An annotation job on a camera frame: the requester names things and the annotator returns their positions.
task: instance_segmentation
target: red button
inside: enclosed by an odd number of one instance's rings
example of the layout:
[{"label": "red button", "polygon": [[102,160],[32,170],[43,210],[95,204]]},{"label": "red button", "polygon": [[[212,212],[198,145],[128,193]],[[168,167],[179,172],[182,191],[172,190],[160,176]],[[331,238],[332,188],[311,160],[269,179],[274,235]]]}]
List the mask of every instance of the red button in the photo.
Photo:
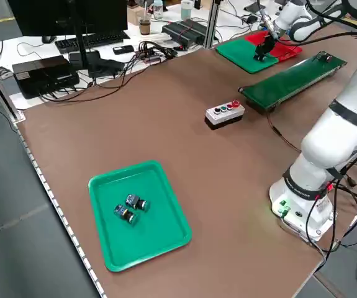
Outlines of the red button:
[{"label": "red button", "polygon": [[240,102],[239,101],[232,101],[232,106],[233,107],[238,107],[238,106],[240,106]]}]

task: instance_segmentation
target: cup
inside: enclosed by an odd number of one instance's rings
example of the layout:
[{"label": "cup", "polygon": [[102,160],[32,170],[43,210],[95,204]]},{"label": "cup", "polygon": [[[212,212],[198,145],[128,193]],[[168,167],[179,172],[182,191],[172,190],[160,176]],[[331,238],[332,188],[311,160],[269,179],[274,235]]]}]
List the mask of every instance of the cup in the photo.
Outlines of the cup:
[{"label": "cup", "polygon": [[143,15],[138,17],[138,24],[142,35],[148,35],[151,32],[151,19],[147,14],[145,17]]},{"label": "cup", "polygon": [[181,19],[186,20],[191,18],[191,11],[194,6],[192,0],[181,0]]}]

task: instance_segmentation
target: green plastic tray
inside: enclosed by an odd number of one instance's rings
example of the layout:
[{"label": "green plastic tray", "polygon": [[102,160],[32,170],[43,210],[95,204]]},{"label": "green plastic tray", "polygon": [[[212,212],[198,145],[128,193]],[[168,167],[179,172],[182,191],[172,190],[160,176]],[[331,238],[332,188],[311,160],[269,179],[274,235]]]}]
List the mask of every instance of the green plastic tray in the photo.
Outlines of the green plastic tray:
[{"label": "green plastic tray", "polygon": [[266,56],[262,62],[255,60],[255,48],[256,46],[251,42],[244,39],[238,39],[219,45],[215,49],[220,55],[235,63],[248,73],[256,73],[279,62],[279,59],[269,55]]},{"label": "green plastic tray", "polygon": [[302,90],[334,74],[346,61],[335,56],[329,62],[313,56],[263,81],[239,88],[248,104],[259,112],[266,112]]},{"label": "green plastic tray", "polygon": [[[106,267],[121,271],[187,244],[192,231],[163,168],[147,161],[91,178],[89,193]],[[115,215],[128,194],[150,203],[135,225]]]}]

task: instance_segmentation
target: table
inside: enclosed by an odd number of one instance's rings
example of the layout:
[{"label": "table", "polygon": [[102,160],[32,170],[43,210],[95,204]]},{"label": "table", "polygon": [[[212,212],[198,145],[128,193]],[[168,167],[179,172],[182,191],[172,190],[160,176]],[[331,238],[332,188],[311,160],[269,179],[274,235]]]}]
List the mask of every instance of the table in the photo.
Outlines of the table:
[{"label": "table", "polygon": [[[250,0],[231,0],[231,3],[235,6],[235,9],[238,12],[238,15],[244,15],[246,12],[243,10],[243,7],[245,5],[251,4]],[[271,15],[273,17],[276,17],[274,15],[274,12],[278,11],[278,5],[271,0],[264,0],[262,1],[263,5],[267,7],[267,9],[271,12]],[[181,20],[181,5],[173,5],[168,7],[169,11],[164,13],[163,21],[157,21],[153,20],[151,23],[151,35],[149,35],[151,38],[153,34],[157,34],[161,32],[162,27],[167,23],[167,22],[176,22],[178,20]],[[218,33],[217,36],[220,38],[220,36],[223,38],[223,40],[229,39],[231,36],[235,34],[240,34],[241,32],[244,32],[247,30],[246,24],[243,25],[242,21],[233,16],[235,11],[233,10],[232,6],[230,6],[229,3],[225,3],[221,7],[221,11],[219,14],[217,26]],[[209,10],[207,8],[201,8],[199,10],[193,9],[192,10],[192,15],[191,15],[194,20],[207,25],[207,19],[209,16]],[[253,24],[251,26],[251,30],[255,30],[258,27],[259,22]],[[133,53],[128,53],[128,54],[123,54],[123,55],[115,55],[112,51],[112,48],[118,47],[121,45],[133,45],[137,46],[140,41],[142,40],[147,40],[149,37],[144,37],[143,35],[140,35],[139,28],[136,25],[133,25],[131,23],[128,23],[128,29],[125,31],[125,33],[131,38],[130,40],[124,40],[122,43],[115,43],[112,45],[105,45],[102,47],[96,47],[94,48],[95,50],[98,50],[99,53],[101,54],[101,58],[103,59],[113,59],[121,62],[128,62]],[[75,37],[74,35],[67,35],[67,36],[58,36],[58,40],[63,40],[65,38],[72,38]],[[54,43],[51,44],[45,44],[42,45],[41,47],[31,47],[30,45],[41,45],[41,37],[19,37],[19,38],[13,38],[10,40],[5,40],[4,41],[4,49],[3,53],[0,59],[0,66],[6,67],[7,69],[12,70],[12,64],[16,63],[23,63],[27,61],[34,61],[38,60],[40,57],[41,58],[49,58],[53,56],[58,56],[60,55],[60,52],[58,51],[57,47],[55,46]],[[161,45],[166,46],[166,47],[175,47],[178,46],[177,43],[170,41],[166,41],[164,43],[161,43]],[[200,47],[193,48],[187,52],[179,52],[178,55],[185,55],[187,53],[191,53],[195,50],[198,50]],[[66,59],[68,59],[68,54],[63,55]],[[148,67],[145,63],[139,63],[137,64],[134,68],[133,71],[138,71],[141,69],[144,69]],[[79,77],[81,78],[79,84],[76,85],[76,87],[86,87],[87,82],[91,81],[91,79],[87,76],[88,72],[87,71],[80,71],[79,72]],[[108,81],[112,79],[112,77],[106,78],[106,79],[97,79],[98,83],[102,83],[104,81]],[[57,97],[62,97],[65,95],[65,93],[56,93]],[[17,109],[28,109],[29,107],[36,106],[38,104],[43,104],[44,100],[35,97],[33,99],[25,99],[21,93],[17,94],[11,94],[11,99]]]},{"label": "table", "polygon": [[[323,34],[339,30],[331,25]],[[203,118],[210,107],[243,102],[238,87],[320,50],[348,64],[272,115],[274,125],[298,144],[356,69],[357,40],[343,37],[306,46],[298,57],[254,75],[213,49],[198,50],[148,69],[113,96],[79,104],[46,103],[26,112],[27,120],[18,124],[21,137],[101,295],[295,295],[319,265],[320,255],[279,227],[269,209],[268,189],[296,152],[250,108],[241,122],[216,131]],[[105,90],[94,88],[82,98],[100,94]],[[97,174],[152,159],[164,167],[193,239],[184,248],[124,272],[108,272],[87,183]],[[357,169],[353,177],[357,181]],[[338,238],[355,214],[347,198],[341,195],[338,200]],[[330,232],[320,241],[324,247]]]}]

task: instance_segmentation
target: robotic arm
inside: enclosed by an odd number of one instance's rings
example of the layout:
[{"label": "robotic arm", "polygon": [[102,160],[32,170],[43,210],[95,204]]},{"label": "robotic arm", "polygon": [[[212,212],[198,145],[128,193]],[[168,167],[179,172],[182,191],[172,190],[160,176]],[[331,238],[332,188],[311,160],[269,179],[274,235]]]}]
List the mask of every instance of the robotic arm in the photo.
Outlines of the robotic arm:
[{"label": "robotic arm", "polygon": [[[291,28],[292,40],[303,41],[332,22],[323,17],[309,19],[300,2],[290,2],[275,22],[267,24],[271,34],[258,47],[256,55],[265,55],[287,29]],[[357,0],[342,0],[324,14],[339,18],[347,12],[357,19]],[[317,241],[337,215],[323,190],[332,180],[341,179],[334,173],[340,174],[341,169],[357,158],[357,70],[305,136],[301,150],[282,178],[270,187],[269,198],[277,216],[284,215],[285,222],[292,228]]]},{"label": "robotic arm", "polygon": [[[342,18],[345,16],[341,1],[336,1],[335,5],[324,12],[331,17]],[[307,40],[316,31],[326,27],[333,21],[323,17],[315,17],[309,14],[305,8],[305,0],[292,0],[288,2],[281,11],[279,17],[271,22],[265,11],[261,10],[261,15],[265,25],[269,30],[269,35],[261,45],[256,48],[254,58],[263,61],[275,46],[276,42],[289,30],[289,37],[294,42],[303,42]]]}]

